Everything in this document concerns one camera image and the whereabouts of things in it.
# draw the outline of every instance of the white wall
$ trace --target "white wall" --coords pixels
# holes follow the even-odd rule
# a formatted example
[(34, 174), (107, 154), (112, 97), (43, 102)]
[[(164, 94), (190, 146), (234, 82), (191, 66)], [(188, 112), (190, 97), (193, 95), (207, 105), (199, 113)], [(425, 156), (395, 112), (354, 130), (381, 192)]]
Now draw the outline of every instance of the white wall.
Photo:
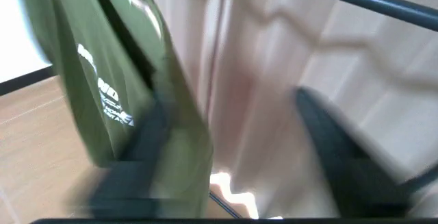
[(50, 64), (37, 48), (23, 0), (0, 0), (0, 83)]

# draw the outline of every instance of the thin black pole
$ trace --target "thin black pole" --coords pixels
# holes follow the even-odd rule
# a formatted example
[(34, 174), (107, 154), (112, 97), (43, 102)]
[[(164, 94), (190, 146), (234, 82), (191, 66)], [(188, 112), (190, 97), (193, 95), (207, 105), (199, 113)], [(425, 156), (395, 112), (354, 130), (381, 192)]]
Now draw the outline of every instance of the thin black pole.
[(405, 0), (340, 0), (438, 32), (438, 10)]

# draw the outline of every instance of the green shirt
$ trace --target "green shirt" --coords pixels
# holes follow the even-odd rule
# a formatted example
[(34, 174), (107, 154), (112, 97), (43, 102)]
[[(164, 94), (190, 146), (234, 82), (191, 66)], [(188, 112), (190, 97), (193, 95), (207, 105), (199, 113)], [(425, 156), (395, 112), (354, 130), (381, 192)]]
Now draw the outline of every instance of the green shirt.
[(154, 176), (154, 194), (182, 199), (171, 217), (199, 217), (208, 197), (212, 145), (152, 0), (139, 9), (130, 0), (110, 0), (144, 60), (133, 64), (126, 35), (117, 33), (99, 0), (25, 0), (36, 38), (60, 75), (71, 110), (95, 164), (116, 160), (136, 119), (153, 107), (156, 92), (174, 103), (170, 138)]

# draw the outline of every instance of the curtain fold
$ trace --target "curtain fold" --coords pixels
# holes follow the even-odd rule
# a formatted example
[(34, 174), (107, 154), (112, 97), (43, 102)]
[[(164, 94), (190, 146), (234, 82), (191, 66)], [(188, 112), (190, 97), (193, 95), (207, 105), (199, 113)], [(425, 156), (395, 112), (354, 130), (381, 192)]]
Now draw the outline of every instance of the curtain fold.
[(336, 0), (156, 2), (209, 123), (214, 171), (253, 193), (261, 218), (337, 215), (296, 86), (331, 100), (397, 180), (437, 161), (435, 32)]

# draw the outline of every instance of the olive green fabric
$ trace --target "olive green fabric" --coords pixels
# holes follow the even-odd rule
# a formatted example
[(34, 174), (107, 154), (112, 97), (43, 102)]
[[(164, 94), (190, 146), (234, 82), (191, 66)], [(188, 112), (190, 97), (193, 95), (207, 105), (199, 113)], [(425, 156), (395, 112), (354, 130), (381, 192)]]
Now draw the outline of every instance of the olive green fabric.
[[(152, 0), (144, 0), (158, 18), (160, 37), (143, 10), (129, 0), (110, 1), (146, 56), (145, 66), (153, 67), (156, 92), (175, 105), (153, 195), (183, 200), (183, 209), (169, 207), (164, 216), (199, 217), (208, 198), (212, 145), (162, 16)], [(98, 0), (25, 0), (25, 4), (36, 39), (62, 79), (91, 159), (107, 165), (120, 155), (136, 119), (153, 106), (151, 89)]]

